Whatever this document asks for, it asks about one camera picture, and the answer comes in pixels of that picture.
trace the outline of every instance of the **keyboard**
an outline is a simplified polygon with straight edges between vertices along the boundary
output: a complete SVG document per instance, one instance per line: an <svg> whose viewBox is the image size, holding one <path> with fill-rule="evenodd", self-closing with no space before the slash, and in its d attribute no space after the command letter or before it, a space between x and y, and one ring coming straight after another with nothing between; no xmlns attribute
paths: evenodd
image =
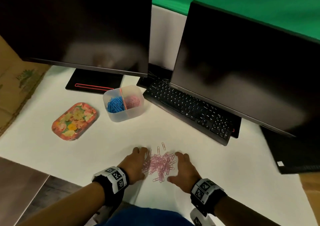
<svg viewBox="0 0 320 226"><path fill-rule="evenodd" d="M143 93L146 100L226 146L238 116L169 86L157 78Z"/></svg>

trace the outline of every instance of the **keyboard spacebar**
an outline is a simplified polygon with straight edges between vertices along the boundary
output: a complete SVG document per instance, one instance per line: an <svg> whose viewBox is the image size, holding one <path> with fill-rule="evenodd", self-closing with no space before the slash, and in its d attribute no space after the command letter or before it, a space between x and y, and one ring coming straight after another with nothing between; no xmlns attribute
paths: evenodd
<svg viewBox="0 0 320 226"><path fill-rule="evenodd" d="M170 108L173 108L175 111L178 111L179 113L181 111L179 108L177 108L176 106L170 104L169 102L162 101L162 100L160 100L160 102L164 103L165 105L169 106Z"/></svg>

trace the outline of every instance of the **blue shirt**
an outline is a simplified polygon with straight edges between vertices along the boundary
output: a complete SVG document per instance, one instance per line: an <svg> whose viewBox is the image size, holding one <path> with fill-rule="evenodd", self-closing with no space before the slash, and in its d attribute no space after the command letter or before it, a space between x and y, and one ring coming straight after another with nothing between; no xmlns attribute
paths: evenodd
<svg viewBox="0 0 320 226"><path fill-rule="evenodd" d="M130 207L119 211L111 219L97 226L194 226L177 212Z"/></svg>

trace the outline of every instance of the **black monitor screen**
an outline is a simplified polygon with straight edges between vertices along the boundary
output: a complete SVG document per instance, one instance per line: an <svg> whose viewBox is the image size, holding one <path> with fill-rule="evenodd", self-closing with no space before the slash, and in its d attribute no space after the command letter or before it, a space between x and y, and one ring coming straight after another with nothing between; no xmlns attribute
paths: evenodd
<svg viewBox="0 0 320 226"><path fill-rule="evenodd" d="M319 123L319 53L315 40L193 2L171 84L278 132L299 135L300 127Z"/></svg>
<svg viewBox="0 0 320 226"><path fill-rule="evenodd" d="M147 73L151 1L0 0L0 35L23 60Z"/></svg>

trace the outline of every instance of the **plastic container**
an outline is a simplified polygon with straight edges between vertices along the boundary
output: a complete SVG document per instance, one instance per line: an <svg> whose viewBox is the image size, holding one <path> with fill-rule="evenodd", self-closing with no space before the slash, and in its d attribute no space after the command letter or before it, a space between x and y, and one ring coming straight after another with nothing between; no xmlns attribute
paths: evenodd
<svg viewBox="0 0 320 226"><path fill-rule="evenodd" d="M54 121L52 131L66 141L78 139L98 118L97 111L87 103L76 103Z"/></svg>
<svg viewBox="0 0 320 226"><path fill-rule="evenodd" d="M109 113L108 103L110 102L111 98L121 97L120 89L122 90L122 97L124 100L127 97L135 96L139 99L140 106L127 109L118 113ZM112 120L113 122L121 122L127 119L132 119L134 117L141 115L144 112L144 97L142 95L140 88L138 88L135 85L125 86L125 87L106 91L103 95L103 102L104 102L104 107L106 108L106 111L110 117L110 120Z"/></svg>

